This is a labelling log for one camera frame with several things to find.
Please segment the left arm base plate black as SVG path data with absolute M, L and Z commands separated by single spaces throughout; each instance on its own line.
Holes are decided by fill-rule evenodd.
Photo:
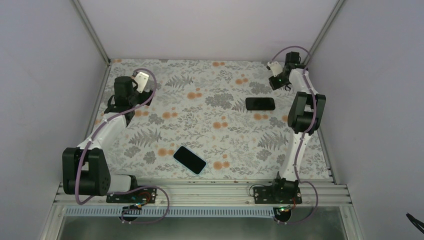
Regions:
M 106 197 L 106 202 L 118 204 L 154 204 L 156 195 L 157 189 L 148 187 L 133 193 L 108 195 Z

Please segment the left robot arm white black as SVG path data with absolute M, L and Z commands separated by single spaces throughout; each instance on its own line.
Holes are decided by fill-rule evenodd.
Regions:
M 110 173 L 105 151 L 128 127 L 135 116 L 135 107 L 151 103 L 154 91 L 145 90 L 149 78 L 144 72 L 117 77 L 114 94 L 107 102 L 100 124 L 78 146 L 63 151 L 62 183 L 66 194 L 105 196 L 119 192 L 128 203 L 139 197 L 134 176 Z

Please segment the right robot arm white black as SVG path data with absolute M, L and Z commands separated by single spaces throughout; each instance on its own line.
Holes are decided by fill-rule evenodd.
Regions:
M 298 164 L 312 134 L 321 125 L 326 96 L 313 87 L 308 67 L 301 63 L 299 52 L 287 53 L 283 65 L 274 60 L 268 62 L 267 68 L 272 72 L 268 79 L 272 90 L 285 88 L 295 91 L 287 117 L 287 126 L 291 129 L 289 146 L 270 191 L 272 200 L 282 204 L 297 196 L 300 183 Z

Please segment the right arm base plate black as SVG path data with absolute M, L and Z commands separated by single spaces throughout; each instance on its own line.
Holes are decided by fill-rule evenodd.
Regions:
M 302 204 L 302 194 L 300 189 L 273 189 L 271 186 L 254 186 L 253 198 L 255 204 L 260 205 L 283 205 Z

